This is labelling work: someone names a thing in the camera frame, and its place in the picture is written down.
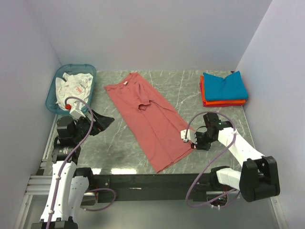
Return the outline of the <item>dusty red t-shirt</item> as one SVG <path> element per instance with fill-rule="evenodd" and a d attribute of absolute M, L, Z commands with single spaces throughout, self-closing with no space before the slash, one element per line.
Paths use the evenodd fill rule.
<path fill-rule="evenodd" d="M 105 86 L 105 90 L 155 172 L 193 151 L 191 143 L 181 139 L 187 123 L 140 74 L 130 73 L 122 82 Z"/>

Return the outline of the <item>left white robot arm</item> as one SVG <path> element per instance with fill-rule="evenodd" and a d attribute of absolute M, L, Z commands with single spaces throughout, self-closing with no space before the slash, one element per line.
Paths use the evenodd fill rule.
<path fill-rule="evenodd" d="M 57 137 L 52 156 L 52 180 L 47 203 L 33 229 L 76 229 L 78 213 L 86 192 L 96 192 L 95 179 L 89 167 L 78 168 L 81 144 L 89 135 L 106 130 L 114 118 L 93 111 L 75 120 L 63 116 L 57 120 Z"/>

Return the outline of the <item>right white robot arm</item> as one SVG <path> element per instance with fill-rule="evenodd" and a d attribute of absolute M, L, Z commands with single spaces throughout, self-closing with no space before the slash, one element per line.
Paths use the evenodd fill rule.
<path fill-rule="evenodd" d="M 191 142 L 193 149 L 209 150 L 213 142 L 224 146 L 242 167 L 241 171 L 228 166 L 216 167 L 209 173 L 212 190 L 230 187 L 240 192 L 244 200 L 253 202 L 280 194 L 277 161 L 264 156 L 252 147 L 237 131 L 231 119 L 221 121 L 219 112 L 202 112 L 206 131 L 193 131 L 188 125 L 181 131 L 181 139 Z"/>

